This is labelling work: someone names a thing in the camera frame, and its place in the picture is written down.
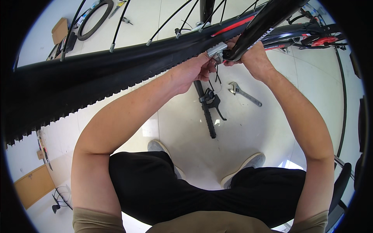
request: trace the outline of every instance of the hand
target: hand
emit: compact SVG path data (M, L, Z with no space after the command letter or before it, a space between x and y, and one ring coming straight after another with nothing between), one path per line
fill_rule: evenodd
M232 49L239 36L230 39L227 43L228 48ZM244 53L240 60L236 62L225 62L225 66L233 66L237 63L243 63L250 74L259 81L266 83L269 73L275 71L275 68L269 61L266 51L261 41L256 43L251 49Z
M216 72L214 62L210 61L207 53L201 53L170 69L168 74L176 88L177 94L187 92L193 81L200 80L207 82L210 72Z

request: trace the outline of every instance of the gray sneaker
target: gray sneaker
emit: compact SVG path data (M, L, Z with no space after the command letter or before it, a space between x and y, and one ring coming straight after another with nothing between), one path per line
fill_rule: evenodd
M168 152L167 148L158 140L151 140L148 143L148 151L163 151L163 152L166 152L168 154L168 156L170 157L170 159L172 160L172 158L170 156L170 152ZM185 180L185 174L180 168L178 168L177 166L174 165L174 171L175 171L175 174L176 174L176 176L178 177L179 180Z
M231 185L231 181L232 181L232 178L234 177L234 175L236 175L239 171L241 171L242 169L244 168L247 168L247 167L253 167L253 168L258 168L258 167L262 167L264 165L264 162L266 161L266 157L264 156L264 154L262 153L256 153L252 156L250 156L243 164L242 166L239 168L238 171L236 171L235 173L233 174L230 174L228 176L226 176L224 179L222 179L222 181L220 182L220 186L223 188L223 189L228 189L229 186Z

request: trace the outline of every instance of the spare tire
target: spare tire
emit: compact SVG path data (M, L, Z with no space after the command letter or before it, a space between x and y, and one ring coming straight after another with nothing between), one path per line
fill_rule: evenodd
M88 19L91 17L91 15L100 7L102 7L103 5L105 4L108 4L107 6L107 9L104 13L104 15L101 17L101 19L97 22L97 24L89 31L87 32L86 34L82 35L82 30L84 28L84 25L85 23L87 23ZM113 6L114 6L114 2L113 0L104 0L102 2L100 2L95 8L93 8L93 10L91 10L90 13L88 13L88 15L85 17L85 19L83 20L83 23L82 25L80 25L80 28L78 30L78 40L80 41L85 41L86 39L88 39L92 34L94 34L94 32L101 26L101 24L105 21L105 19L109 16L110 12L112 11L113 9Z

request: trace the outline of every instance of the handlebar grip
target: handlebar grip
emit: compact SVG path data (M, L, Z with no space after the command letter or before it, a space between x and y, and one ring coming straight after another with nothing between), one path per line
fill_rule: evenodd
M204 112L205 112L205 118L206 118L207 126L208 126L209 131L210 131L210 136L211 136L211 138L216 138L214 123L212 122L210 111L208 109L205 109Z

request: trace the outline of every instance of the wooden cabinet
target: wooden cabinet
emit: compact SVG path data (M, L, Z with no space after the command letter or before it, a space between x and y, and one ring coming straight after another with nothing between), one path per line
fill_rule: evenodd
M14 183L23 206L28 209L32 204L55 188L46 165L26 174Z

